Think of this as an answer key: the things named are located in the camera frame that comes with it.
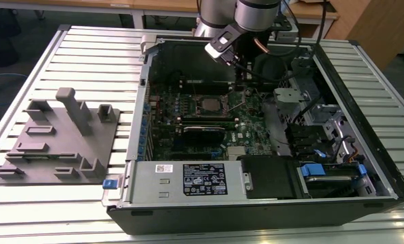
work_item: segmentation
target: gray plastic part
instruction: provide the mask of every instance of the gray plastic part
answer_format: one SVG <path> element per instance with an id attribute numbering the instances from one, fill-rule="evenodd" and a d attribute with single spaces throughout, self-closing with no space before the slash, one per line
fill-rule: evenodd
<path id="1" fill-rule="evenodd" d="M 25 133 L 31 136 L 33 135 L 53 135 L 55 128 L 53 126 L 32 126 L 28 127 Z"/>
<path id="2" fill-rule="evenodd" d="M 0 168 L 0 177 L 4 179 L 21 179 L 24 175 L 24 171 L 21 171 L 17 167 L 1 169 Z"/>
<path id="3" fill-rule="evenodd" d="M 68 31 L 72 28 L 70 24 L 60 24 L 59 31 Z"/>
<path id="4" fill-rule="evenodd" d="M 17 151 L 48 151 L 49 146 L 48 144 L 39 142 L 39 143 L 24 143 L 19 142 L 17 146 L 15 147 Z"/>
<path id="5" fill-rule="evenodd" d="M 115 113 L 112 111 L 112 106 L 110 104 L 99 105 L 98 116 L 102 123 L 115 123 Z"/>
<path id="6" fill-rule="evenodd" d="M 75 99 L 75 89 L 70 87 L 59 88 L 56 99 L 64 104 L 68 116 L 71 117 L 82 135 L 90 135 L 92 133 L 92 129 Z"/>
<path id="7" fill-rule="evenodd" d="M 94 165 L 91 165 L 88 160 L 83 158 L 79 169 L 87 178 L 96 178 L 106 173 L 106 168 L 102 166 L 99 159 L 95 159 Z"/>
<path id="8" fill-rule="evenodd" d="M 49 111 L 52 111 L 52 108 L 45 100 L 33 100 L 25 109 L 25 112 L 35 121 L 45 121 L 44 112 Z"/>
<path id="9" fill-rule="evenodd" d="M 92 133 L 80 134 L 66 108 L 51 108 L 45 101 L 31 101 L 28 108 L 41 112 L 44 117 L 31 119 L 25 124 L 0 167 L 0 184 L 102 184 L 120 111 L 103 105 L 107 116 L 100 117 L 103 112 L 98 108 L 88 109 L 84 102 L 71 100 L 74 93 L 71 89 L 66 91 L 70 96 L 63 100 L 68 101 L 72 112 L 79 111 L 76 116 L 84 119 Z"/>
<path id="10" fill-rule="evenodd" d="M 59 179 L 75 179 L 79 178 L 79 173 L 74 167 L 55 167 L 53 175 Z"/>

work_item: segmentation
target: aluminum extrusion table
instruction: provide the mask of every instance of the aluminum extrusion table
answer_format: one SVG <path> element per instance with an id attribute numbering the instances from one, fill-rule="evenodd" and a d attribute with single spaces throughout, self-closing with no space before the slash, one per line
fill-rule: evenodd
<path id="1" fill-rule="evenodd" d="M 88 107 L 107 102 L 123 112 L 108 177 L 123 172 L 146 33 L 191 35 L 83 26 L 58 31 L 0 122 L 0 166 L 28 120 L 23 112 L 28 100 L 52 100 L 59 87 L 72 87 Z M 404 100 L 358 46 L 329 40 L 321 45 L 404 175 Z M 63 106 L 55 100 L 49 104 Z M 130 236 L 107 215 L 102 197 L 102 186 L 0 186 L 0 243 L 404 243 L 404 209 L 340 227 Z M 118 199 L 119 192 L 111 191 L 108 197 Z"/>

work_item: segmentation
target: barcode sticker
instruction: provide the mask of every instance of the barcode sticker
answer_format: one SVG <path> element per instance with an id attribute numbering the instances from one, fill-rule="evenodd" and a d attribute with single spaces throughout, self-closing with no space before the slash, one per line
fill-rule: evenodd
<path id="1" fill-rule="evenodd" d="M 173 164 L 156 164 L 156 173 L 173 173 Z"/>

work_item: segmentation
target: green circuit board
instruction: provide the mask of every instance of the green circuit board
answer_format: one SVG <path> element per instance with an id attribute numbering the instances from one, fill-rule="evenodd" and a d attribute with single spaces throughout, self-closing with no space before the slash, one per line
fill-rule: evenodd
<path id="1" fill-rule="evenodd" d="M 245 95 L 242 91 L 234 91 L 221 96 L 187 95 L 163 90 L 154 94 L 151 101 L 156 101 L 152 127 L 155 161 L 178 160 L 179 157 L 227 160 L 230 146 L 243 146 L 249 155 L 273 153 L 259 94 Z M 182 120 L 193 118 L 203 118 L 203 122 L 182 125 Z M 177 131 L 185 126 L 226 128 L 222 143 L 218 146 L 177 146 Z"/>

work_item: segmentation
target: capacitor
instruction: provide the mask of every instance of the capacitor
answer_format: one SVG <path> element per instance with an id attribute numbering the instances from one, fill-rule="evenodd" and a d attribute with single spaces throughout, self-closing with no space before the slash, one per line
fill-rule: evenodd
<path id="1" fill-rule="evenodd" d="M 249 97 L 249 96 L 251 96 L 251 94 L 253 94 L 253 88 L 247 88 L 245 90 L 245 96 Z"/>
<path id="2" fill-rule="evenodd" d="M 239 124 L 239 128 L 241 128 L 241 130 L 242 130 L 242 131 L 245 131 L 245 129 L 246 129 L 246 125 L 245 125 L 245 123 L 243 123 L 243 122 Z"/>

